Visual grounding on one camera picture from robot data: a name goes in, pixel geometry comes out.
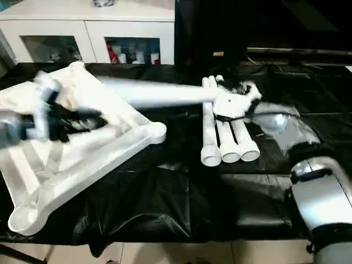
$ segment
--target white tube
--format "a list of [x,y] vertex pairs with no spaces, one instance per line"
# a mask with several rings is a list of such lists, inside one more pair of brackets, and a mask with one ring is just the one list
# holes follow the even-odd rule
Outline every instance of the white tube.
[[[202,79],[202,86],[205,89],[210,88],[208,78]],[[203,103],[203,148],[200,156],[205,166],[214,167],[221,163],[221,153],[216,139],[213,104],[211,102]]]
[[[217,89],[217,83],[214,76],[209,77],[209,86],[212,89]],[[241,158],[240,150],[232,135],[231,127],[228,122],[216,120],[220,138],[220,152],[223,162],[233,163]]]
[[219,94],[219,90],[204,90],[199,86],[126,80],[106,76],[96,78],[105,84],[106,88],[116,91],[119,97],[137,109],[213,102]]
[[243,120],[231,121],[231,126],[241,150],[241,159],[243,161],[254,161],[259,158],[260,151],[257,143],[252,140]]

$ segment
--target tiled floor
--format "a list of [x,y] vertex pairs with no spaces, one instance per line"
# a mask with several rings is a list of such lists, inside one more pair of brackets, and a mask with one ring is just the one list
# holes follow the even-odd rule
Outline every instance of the tiled floor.
[[[88,246],[48,246],[7,244],[49,264],[306,264],[312,257],[306,253],[305,240],[244,241],[206,244],[114,243],[99,258]],[[0,256],[0,264],[23,264]]]

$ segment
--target table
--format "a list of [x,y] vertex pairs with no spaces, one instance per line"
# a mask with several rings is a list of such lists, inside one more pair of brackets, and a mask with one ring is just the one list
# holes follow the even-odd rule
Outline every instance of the table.
[[[0,80],[0,89],[31,79],[40,69],[52,72],[65,66],[18,64]],[[192,68],[166,65],[88,64],[86,68],[93,75],[190,85],[199,85],[205,76]],[[254,80],[266,101],[296,106],[352,174],[352,112],[343,90],[352,84],[351,72],[343,67],[243,66],[237,77]],[[302,236],[292,226],[284,202],[290,187],[288,161],[256,125],[248,128],[261,150],[257,161],[208,168],[200,162],[200,106],[142,113],[167,126],[166,141],[141,151],[54,211],[33,236],[8,229],[13,205],[1,179],[0,241],[89,244],[92,254],[99,256],[114,241],[201,243]]]

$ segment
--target wire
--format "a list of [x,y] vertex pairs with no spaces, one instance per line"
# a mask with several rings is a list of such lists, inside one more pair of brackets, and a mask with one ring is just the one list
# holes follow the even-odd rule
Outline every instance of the wire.
[[253,63],[253,64],[255,64],[255,65],[259,65],[258,62],[255,62],[254,60],[252,60],[252,59],[247,55],[247,52],[244,53],[244,56],[245,56],[251,63]]
[[235,118],[225,117],[223,115],[215,115],[215,119],[222,121],[222,122],[231,122],[231,121],[236,121],[236,120],[240,120],[240,119],[244,119],[244,118],[252,119],[253,117],[275,116],[277,114],[282,114],[283,116],[290,116],[290,117],[294,117],[294,118],[302,120],[301,116],[299,116],[297,114],[288,113],[288,112],[262,112],[262,113],[254,113],[254,114],[245,114],[245,115],[242,115],[241,117],[235,117]]

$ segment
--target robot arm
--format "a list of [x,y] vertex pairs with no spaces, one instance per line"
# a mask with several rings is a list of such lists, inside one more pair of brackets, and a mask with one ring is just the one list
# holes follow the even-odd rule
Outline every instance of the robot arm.
[[295,108],[260,102],[261,94],[248,81],[241,84],[240,93],[233,93],[194,86],[100,80],[136,108],[213,102],[214,114],[224,120],[242,118],[251,110],[252,121],[274,138],[294,164],[290,195],[309,230],[315,263],[351,263],[352,183],[337,161],[317,154],[319,137],[298,118]]
[[[285,114],[260,115],[268,112]],[[294,163],[289,195],[314,246],[316,264],[352,260],[352,182],[339,163],[317,154],[320,140],[294,108],[261,102],[252,121]]]

